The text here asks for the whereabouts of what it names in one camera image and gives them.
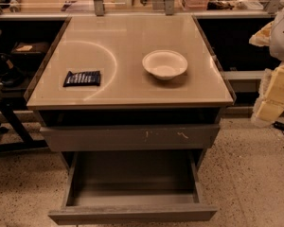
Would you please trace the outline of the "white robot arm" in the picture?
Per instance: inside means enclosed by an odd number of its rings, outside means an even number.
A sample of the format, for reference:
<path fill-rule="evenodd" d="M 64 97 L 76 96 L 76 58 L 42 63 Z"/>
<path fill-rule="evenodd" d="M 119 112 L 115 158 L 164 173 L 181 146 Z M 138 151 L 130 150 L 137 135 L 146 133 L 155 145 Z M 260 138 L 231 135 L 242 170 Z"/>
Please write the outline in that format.
<path fill-rule="evenodd" d="M 254 34 L 249 43 L 268 46 L 270 55 L 280 60 L 276 69 L 264 70 L 251 117 L 255 125 L 266 127 L 275 123 L 284 112 L 284 8 L 272 22 Z"/>

